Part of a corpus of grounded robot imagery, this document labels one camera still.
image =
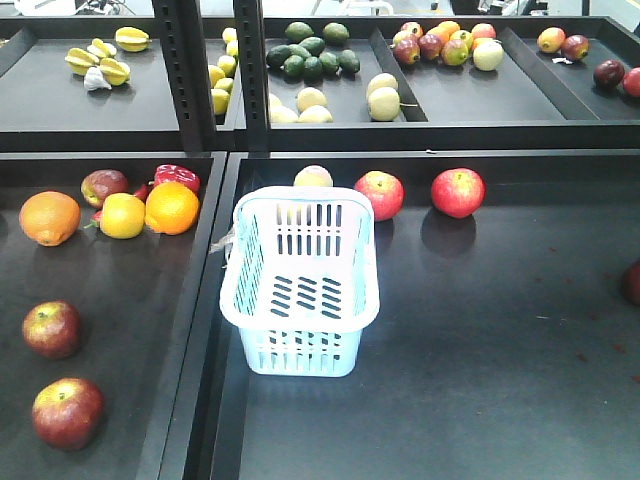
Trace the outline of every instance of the display shelf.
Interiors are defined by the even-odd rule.
[[[282,43],[286,26],[296,20],[307,22],[317,33],[336,18],[265,18],[263,21],[264,50]],[[407,19],[394,17],[341,17],[338,19],[350,31],[349,42],[366,47],[372,32],[379,30],[388,43]],[[443,18],[412,17],[429,29]],[[403,67],[399,82],[408,83],[411,96],[426,119],[396,122],[372,122],[367,116],[364,91],[373,74],[387,71],[391,52],[373,49],[375,59],[367,55],[362,72],[346,88],[341,80],[324,78],[321,88],[327,88],[330,106],[337,109],[331,124],[271,124],[245,125],[251,132],[267,129],[265,145],[255,150],[308,151],[315,150],[451,150],[465,149],[531,149],[531,148],[637,148],[638,102],[620,91],[606,98],[593,92],[591,75],[585,70],[595,68],[593,62],[608,54],[620,56],[628,66],[640,63],[640,41],[609,18],[603,17],[456,17],[462,28],[471,29],[475,23],[490,22],[505,45],[505,60],[496,72],[480,72],[468,62],[460,68],[450,68],[433,62],[420,62]],[[254,36],[248,22],[247,34]],[[557,25],[567,32],[583,32],[592,39],[592,57],[580,68],[566,68],[562,78],[547,63],[545,56],[531,49],[538,34],[547,26]],[[250,73],[254,85],[272,93],[281,93],[291,106],[295,91],[304,82],[285,81],[278,72],[263,66]],[[256,118],[261,105],[256,95],[245,98],[245,111]]]
[[[175,480],[196,468],[190,455],[200,382],[210,383],[202,351],[215,331],[210,316],[198,313],[198,292],[225,162],[226,153],[217,152],[0,155],[3,476]],[[162,163],[200,176],[196,226],[176,236],[145,229],[130,240],[82,228],[95,212],[80,192],[85,175],[116,168],[133,191]],[[60,246],[42,247],[24,235],[18,214],[29,196],[50,189],[78,201],[81,226]],[[84,334],[79,352],[53,361],[26,346],[21,325],[33,306],[59,298],[78,308]],[[96,437],[73,453],[45,445],[31,425],[36,394],[69,376],[93,380],[106,400]]]
[[[406,198],[375,226],[381,307],[348,376],[255,374],[217,313],[230,339],[209,478],[635,479],[640,325],[619,279],[640,251],[639,153],[231,154],[219,232],[242,195],[309,164],[343,187],[393,173]],[[462,220],[429,193],[457,166],[487,182]]]
[[[196,75],[185,73],[181,90],[173,93],[155,18],[12,17],[0,23],[6,31],[17,32],[0,51],[0,101],[11,112],[0,122],[3,151],[190,150],[184,138],[189,126],[181,127],[174,97],[189,93]],[[229,19],[216,23],[222,27]],[[116,29],[127,25],[145,30],[152,38],[142,52],[118,47],[116,58],[129,64],[131,80],[112,90],[87,92],[83,78],[64,61],[68,49],[86,48],[94,37],[115,44]],[[184,107],[179,103],[182,116]],[[233,104],[238,104],[235,97]],[[195,109],[190,106],[188,113]],[[218,116],[218,128],[210,120],[218,133],[208,142],[215,144],[211,150],[233,147],[236,113],[231,108]]]

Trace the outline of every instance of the yellow fruit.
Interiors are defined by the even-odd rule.
[[[73,73],[82,76],[87,74],[89,68],[98,65],[100,62],[100,59],[94,54],[76,47],[69,49],[64,59],[73,70]]]
[[[113,58],[103,58],[99,65],[100,71],[110,85],[117,87],[131,78],[131,69],[124,62]]]
[[[222,31],[222,40],[224,40],[225,44],[237,39],[238,35],[235,28],[227,27]]]
[[[165,182],[153,187],[147,197],[144,221],[156,233],[178,235],[196,222],[199,209],[200,200],[188,187]]]
[[[19,222],[31,240],[45,247],[55,247],[78,229],[80,205],[61,192],[40,192],[22,204]]]
[[[112,193],[104,200],[100,230],[111,238],[133,238],[144,228],[145,205],[128,193]]]
[[[238,41],[231,40],[227,43],[227,55],[238,58]]]
[[[135,27],[122,27],[116,30],[116,43],[127,52],[141,52],[151,43],[149,35]]]
[[[231,91],[233,90],[233,78],[221,78],[216,82],[213,88],[220,88],[231,93]]]
[[[216,115],[224,115],[229,107],[229,99],[231,95],[221,88],[211,89],[211,101],[213,102],[213,112]]]
[[[238,62],[231,55],[220,55],[217,65],[222,69],[226,77],[233,78]]]
[[[209,81],[211,82],[211,87],[215,88],[215,84],[218,83],[218,80],[225,77],[226,75],[224,70],[217,65],[209,65]]]
[[[91,40],[91,45],[87,47],[87,51],[98,58],[115,57],[118,51],[111,43],[102,41],[100,38]]]

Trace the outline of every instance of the plastic basket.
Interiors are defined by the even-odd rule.
[[[265,187],[242,197],[220,291],[261,374],[353,370],[380,299],[371,203],[340,187]]]

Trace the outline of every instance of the green avocado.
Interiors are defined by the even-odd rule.
[[[311,55],[317,57],[322,53],[325,47],[324,40],[320,37],[307,37],[302,40],[298,45],[306,48]]]

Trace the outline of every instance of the red apple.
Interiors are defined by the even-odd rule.
[[[389,220],[402,208],[404,187],[390,173],[371,170],[360,177],[353,188],[369,199],[376,222]]]
[[[464,218],[475,212],[482,205],[485,193],[484,180],[469,168],[445,170],[431,184],[433,205],[453,218]]]
[[[80,347],[82,322],[78,310],[65,300],[33,307],[22,321],[22,336],[29,347],[47,358],[65,358]]]
[[[622,79],[622,88],[632,97],[640,97],[640,67],[627,72]]]
[[[104,396],[84,378],[61,378],[36,396],[31,419],[36,434],[61,450],[80,450],[93,438],[104,414]]]
[[[584,35],[571,35],[562,42],[560,51],[567,60],[582,60],[589,53],[589,39]]]
[[[413,38],[405,38],[400,40],[393,47],[393,56],[402,65],[413,65],[420,60],[420,47],[418,42]]]
[[[418,47],[420,47],[420,57],[425,60],[433,60],[440,55],[442,50],[442,39],[433,33],[426,33],[418,39]]]
[[[112,193],[129,190],[129,181],[119,170],[96,170],[84,177],[80,184],[82,196],[93,208],[102,208],[104,199]]]
[[[473,38],[496,38],[496,29],[490,23],[476,23],[471,29]]]
[[[559,27],[549,27],[540,32],[536,43],[540,51],[544,53],[556,53],[560,50],[565,39],[566,34],[564,30]]]
[[[400,30],[409,30],[416,37],[420,38],[424,35],[424,31],[422,30],[422,26],[418,22],[406,22],[403,23],[400,27]]]
[[[620,60],[605,60],[593,71],[593,82],[598,88],[616,87],[624,77],[624,65]]]

